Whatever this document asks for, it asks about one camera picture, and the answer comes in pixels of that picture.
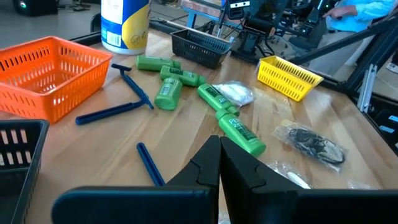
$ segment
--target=black chair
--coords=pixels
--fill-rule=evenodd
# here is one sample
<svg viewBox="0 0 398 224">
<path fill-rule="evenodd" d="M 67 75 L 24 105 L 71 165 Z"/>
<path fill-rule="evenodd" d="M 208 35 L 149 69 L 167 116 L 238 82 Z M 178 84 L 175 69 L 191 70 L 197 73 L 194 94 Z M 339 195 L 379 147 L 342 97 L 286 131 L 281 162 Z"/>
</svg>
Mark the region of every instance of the black chair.
<svg viewBox="0 0 398 224">
<path fill-rule="evenodd" d="M 326 22 L 320 21 L 318 25 L 311 30 L 309 38 L 306 39 L 304 37 L 295 36 L 291 37 L 289 42 L 292 44 L 293 50 L 295 50 L 299 55 L 302 55 L 315 50 L 318 47 L 326 30 Z"/>
</svg>

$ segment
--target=green plastic bottle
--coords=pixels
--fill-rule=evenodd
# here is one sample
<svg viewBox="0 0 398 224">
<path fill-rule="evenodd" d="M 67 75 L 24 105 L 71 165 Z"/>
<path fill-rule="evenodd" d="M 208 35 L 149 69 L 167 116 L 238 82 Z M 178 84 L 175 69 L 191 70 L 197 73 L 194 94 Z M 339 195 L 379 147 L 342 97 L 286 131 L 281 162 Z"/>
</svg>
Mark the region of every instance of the green plastic bottle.
<svg viewBox="0 0 398 224">
<path fill-rule="evenodd" d="M 163 65 L 172 68 L 181 68 L 181 62 L 167 58 L 157 58 L 139 55 L 136 59 L 137 68 L 139 70 L 150 70 L 160 72 Z"/>
<path fill-rule="evenodd" d="M 202 84 L 198 87 L 198 94 L 202 97 L 215 111 L 221 109 L 227 110 L 229 113 L 239 116 L 240 112 L 232 102 L 223 96 L 216 88 L 210 84 Z"/>
<path fill-rule="evenodd" d="M 163 66 L 160 71 L 160 78 L 165 79 L 168 77 L 179 78 L 182 84 L 189 86 L 200 86 L 206 83 L 206 78 L 196 73 L 172 68 L 170 66 Z"/>
<path fill-rule="evenodd" d="M 225 135 L 252 156 L 258 157 L 266 150 L 266 145 L 263 141 L 257 138 L 237 116 L 230 114 L 226 110 L 219 110 L 216 113 L 216 118 Z"/>
<path fill-rule="evenodd" d="M 178 78 L 166 78 L 156 94 L 155 105 L 162 110 L 175 110 L 178 106 L 181 89 L 182 83 Z"/>
</svg>

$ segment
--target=yellow basket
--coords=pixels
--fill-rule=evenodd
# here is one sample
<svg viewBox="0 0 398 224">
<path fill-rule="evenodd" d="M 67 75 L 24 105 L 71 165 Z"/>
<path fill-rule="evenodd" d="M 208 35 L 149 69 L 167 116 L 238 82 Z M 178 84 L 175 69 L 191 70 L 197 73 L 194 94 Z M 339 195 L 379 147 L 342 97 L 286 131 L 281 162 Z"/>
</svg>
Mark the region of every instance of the yellow basket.
<svg viewBox="0 0 398 224">
<path fill-rule="evenodd" d="M 260 59 L 257 79 L 295 101 L 300 101 L 323 78 L 282 58 Z"/>
</svg>

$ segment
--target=orange plastic basket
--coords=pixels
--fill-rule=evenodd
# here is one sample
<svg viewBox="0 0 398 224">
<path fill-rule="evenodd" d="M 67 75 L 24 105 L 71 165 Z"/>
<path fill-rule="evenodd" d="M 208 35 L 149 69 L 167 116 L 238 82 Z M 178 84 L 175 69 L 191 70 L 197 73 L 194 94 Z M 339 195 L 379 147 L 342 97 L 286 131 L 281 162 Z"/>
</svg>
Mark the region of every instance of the orange plastic basket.
<svg viewBox="0 0 398 224">
<path fill-rule="evenodd" d="M 55 123 L 104 84 L 112 54 L 57 37 L 0 50 L 0 110 Z"/>
</svg>

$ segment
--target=black basket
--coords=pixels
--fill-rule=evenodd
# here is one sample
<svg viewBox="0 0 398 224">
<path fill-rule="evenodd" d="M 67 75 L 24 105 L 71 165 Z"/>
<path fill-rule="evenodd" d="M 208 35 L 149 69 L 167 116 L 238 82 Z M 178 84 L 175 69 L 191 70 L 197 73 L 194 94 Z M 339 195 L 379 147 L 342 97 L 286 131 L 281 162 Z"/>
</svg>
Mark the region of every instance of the black basket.
<svg viewBox="0 0 398 224">
<path fill-rule="evenodd" d="M 173 53 L 215 69 L 231 49 L 231 44 L 191 30 L 171 33 Z"/>
<path fill-rule="evenodd" d="M 25 223 L 49 123 L 0 121 L 0 223 Z"/>
</svg>

